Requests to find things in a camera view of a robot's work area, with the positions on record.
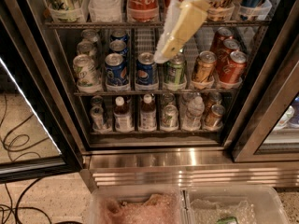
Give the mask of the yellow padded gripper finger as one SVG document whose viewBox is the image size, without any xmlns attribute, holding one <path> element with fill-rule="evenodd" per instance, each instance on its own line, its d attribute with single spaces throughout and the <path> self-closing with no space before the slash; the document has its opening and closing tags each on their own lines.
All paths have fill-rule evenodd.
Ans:
<svg viewBox="0 0 299 224">
<path fill-rule="evenodd" d="M 178 54 L 206 21 L 209 7 L 207 0 L 171 0 L 165 16 L 164 31 L 154 53 L 156 63 L 165 63 Z"/>
</svg>

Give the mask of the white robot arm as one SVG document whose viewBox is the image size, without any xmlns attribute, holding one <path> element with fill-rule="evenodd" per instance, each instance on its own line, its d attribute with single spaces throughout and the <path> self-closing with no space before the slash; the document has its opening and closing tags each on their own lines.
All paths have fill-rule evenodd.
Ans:
<svg viewBox="0 0 299 224">
<path fill-rule="evenodd" d="M 173 58 L 206 21 L 210 2 L 219 1 L 221 0 L 171 0 L 154 61 L 165 63 Z"/>
</svg>

